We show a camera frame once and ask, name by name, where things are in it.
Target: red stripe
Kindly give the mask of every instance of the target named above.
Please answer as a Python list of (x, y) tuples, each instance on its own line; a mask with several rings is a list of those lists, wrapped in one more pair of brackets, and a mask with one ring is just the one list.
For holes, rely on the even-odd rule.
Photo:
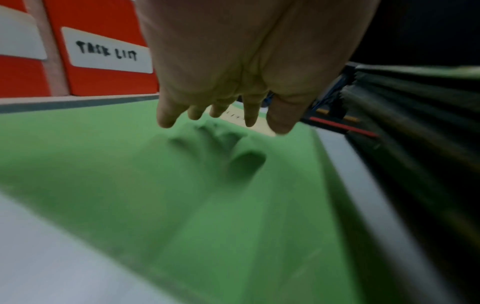
[(370, 131), (362, 130), (362, 129), (359, 129), (359, 128), (347, 126), (347, 125), (344, 125), (344, 124), (339, 124), (339, 123), (329, 121), (329, 120), (325, 120), (325, 119), (322, 119), (322, 118), (310, 117), (310, 120), (313, 120), (313, 121), (316, 121), (316, 122), (319, 122), (319, 123), (323, 123), (323, 124), (326, 124), (326, 125), (329, 125), (329, 126), (332, 126), (332, 127), (340, 128), (340, 129), (343, 129), (343, 130), (348, 130), (348, 131), (356, 132), (356, 133), (359, 133), (359, 134), (367, 135), (367, 136), (370, 136), (370, 137), (378, 137), (378, 135), (375, 134), (374, 132), (370, 132)]

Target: finger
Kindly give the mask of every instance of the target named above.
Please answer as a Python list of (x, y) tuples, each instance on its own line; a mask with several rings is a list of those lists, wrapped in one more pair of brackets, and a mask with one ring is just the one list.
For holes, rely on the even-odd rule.
[(170, 128), (175, 124), (180, 114), (188, 108), (186, 105), (174, 102), (165, 89), (160, 88), (158, 106), (156, 108), (156, 121), (162, 128)]
[(255, 122), (257, 122), (262, 101), (267, 97), (267, 94), (268, 92), (256, 95), (243, 95), (241, 97), (243, 101), (245, 125), (247, 127), (252, 127)]
[(238, 99), (238, 96), (226, 98), (226, 99), (218, 99), (210, 109), (210, 116), (214, 118), (220, 117), (228, 108), (229, 106), (234, 103), (235, 100)]
[(205, 112), (206, 106), (190, 106), (188, 108), (188, 117), (192, 120), (198, 120)]
[(275, 94), (266, 114), (266, 122), (277, 134), (287, 134), (300, 120), (317, 94), (282, 96)]

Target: white label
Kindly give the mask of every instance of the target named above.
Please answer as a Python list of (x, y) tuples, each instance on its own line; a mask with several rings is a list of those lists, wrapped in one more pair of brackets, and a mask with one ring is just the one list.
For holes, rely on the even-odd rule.
[(32, 16), (0, 6), (0, 55), (47, 59), (39, 29)]
[(154, 72), (150, 51), (146, 47), (66, 27), (61, 32), (70, 63), (75, 67)]

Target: human hand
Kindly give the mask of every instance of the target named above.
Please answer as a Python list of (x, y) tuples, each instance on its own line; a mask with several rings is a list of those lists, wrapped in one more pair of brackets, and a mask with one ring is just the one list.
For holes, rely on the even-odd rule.
[(339, 74), (380, 0), (137, 0), (160, 83), (157, 121), (219, 117), (242, 95), (253, 126), (275, 93), (270, 128), (288, 133)]

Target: green surface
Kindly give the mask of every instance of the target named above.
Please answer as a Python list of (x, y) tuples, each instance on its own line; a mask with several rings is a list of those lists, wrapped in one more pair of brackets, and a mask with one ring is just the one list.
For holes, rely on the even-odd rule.
[(183, 300), (360, 303), (317, 136), (155, 101), (0, 115), (0, 187)]

